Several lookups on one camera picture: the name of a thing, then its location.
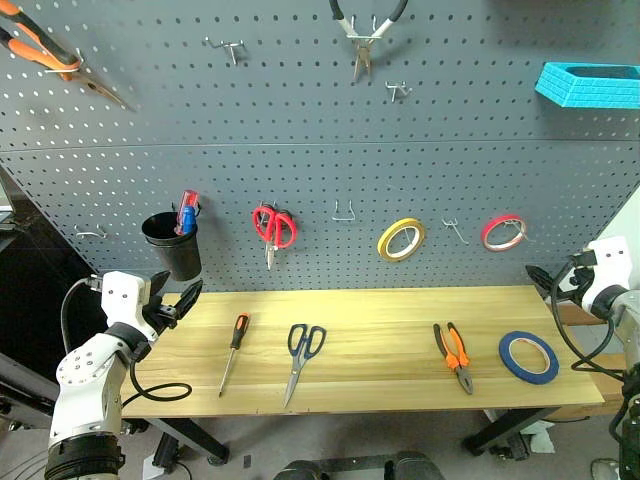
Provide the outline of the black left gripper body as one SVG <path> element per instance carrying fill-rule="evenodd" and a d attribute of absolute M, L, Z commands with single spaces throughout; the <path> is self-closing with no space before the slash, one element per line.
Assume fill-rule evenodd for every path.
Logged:
<path fill-rule="evenodd" d="M 167 328 L 174 329 L 178 323 L 176 309 L 163 305 L 162 298 L 158 295 L 150 297 L 142 308 L 142 316 L 156 334 L 162 334 Z"/>

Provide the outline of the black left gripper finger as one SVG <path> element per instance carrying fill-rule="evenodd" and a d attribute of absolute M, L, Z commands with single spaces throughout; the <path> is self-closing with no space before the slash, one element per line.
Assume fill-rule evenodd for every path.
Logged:
<path fill-rule="evenodd" d="M 170 276 L 171 272 L 168 270 L 164 270 L 150 277 L 149 295 L 151 298 L 156 297 L 161 292 Z"/>
<path fill-rule="evenodd" d="M 203 288 L 203 281 L 198 280 L 192 283 L 185 291 L 182 292 L 180 299 L 174 305 L 174 324 L 182 320 L 198 301 Z"/>

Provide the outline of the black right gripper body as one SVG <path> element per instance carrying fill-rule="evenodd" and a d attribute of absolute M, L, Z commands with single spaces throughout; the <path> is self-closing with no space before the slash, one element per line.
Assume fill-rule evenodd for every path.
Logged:
<path fill-rule="evenodd" d="M 574 286 L 574 289 L 567 292 L 567 299 L 581 301 L 595 279 L 596 255 L 594 253 L 573 254 L 570 256 L 570 265 L 573 273 L 569 283 Z"/>

